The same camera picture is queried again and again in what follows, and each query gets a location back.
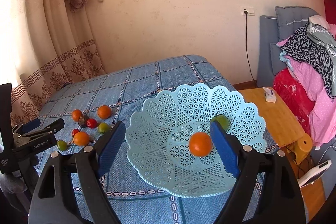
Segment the lattice fruit bowl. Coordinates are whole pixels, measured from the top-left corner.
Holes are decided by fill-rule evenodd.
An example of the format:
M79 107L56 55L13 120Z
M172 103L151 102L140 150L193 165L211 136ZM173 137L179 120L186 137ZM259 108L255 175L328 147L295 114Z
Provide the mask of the lattice fruit bowl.
M230 190L235 178L229 174L213 147L206 157L189 152L190 136L210 134L209 122L216 114L229 118L228 133L259 152L266 150L265 120L253 103L245 103L237 91L224 86L181 85L174 92L161 91L145 100L126 129L127 158L150 185L182 198L214 196Z

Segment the white device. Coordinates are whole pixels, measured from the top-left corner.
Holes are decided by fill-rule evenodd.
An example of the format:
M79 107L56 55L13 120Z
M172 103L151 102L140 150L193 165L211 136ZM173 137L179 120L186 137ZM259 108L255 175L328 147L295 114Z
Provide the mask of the white device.
M314 181L318 180L323 175L323 173L327 171L330 165L331 165L331 160L327 160L313 167L312 169L310 169L302 178L297 180L300 188L310 183L313 184Z

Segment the pink blanket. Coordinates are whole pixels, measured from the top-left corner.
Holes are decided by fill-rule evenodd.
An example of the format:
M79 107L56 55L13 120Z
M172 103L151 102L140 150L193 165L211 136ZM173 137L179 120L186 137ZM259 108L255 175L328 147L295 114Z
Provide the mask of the pink blanket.
M336 25L330 24L329 30L336 35ZM279 42L284 45L287 40ZM336 134L336 100L331 99L326 92L322 77L313 67L305 62L299 63L289 56L293 72L307 92L308 98L315 101L315 106L309 114L310 133L314 146L328 143Z

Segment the red cherry tomato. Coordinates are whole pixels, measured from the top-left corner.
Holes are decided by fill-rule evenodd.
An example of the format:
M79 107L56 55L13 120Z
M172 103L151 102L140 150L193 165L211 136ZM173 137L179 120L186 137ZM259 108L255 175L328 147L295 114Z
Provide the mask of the red cherry tomato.
M97 121L95 119L90 118L86 121L86 125L89 128L95 128L95 127L97 127Z
M71 135L72 137L75 136L77 133L79 132L79 129L74 129L72 132L71 132Z

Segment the orange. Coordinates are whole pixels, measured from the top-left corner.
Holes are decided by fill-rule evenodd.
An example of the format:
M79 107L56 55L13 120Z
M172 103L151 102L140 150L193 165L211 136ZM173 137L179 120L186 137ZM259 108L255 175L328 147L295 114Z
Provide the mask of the orange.
M75 122L79 121L79 118L83 115L83 113L79 109L75 109L72 112L72 118Z
M196 157L205 157L212 149L212 141L208 134L196 132L189 140L189 151Z
M98 108L97 114L100 118L102 119L107 119L108 117L111 116L111 109L107 105L103 105Z
M85 146L89 143L90 137L83 131L77 132L76 135L73 137L73 142L75 145L78 146Z

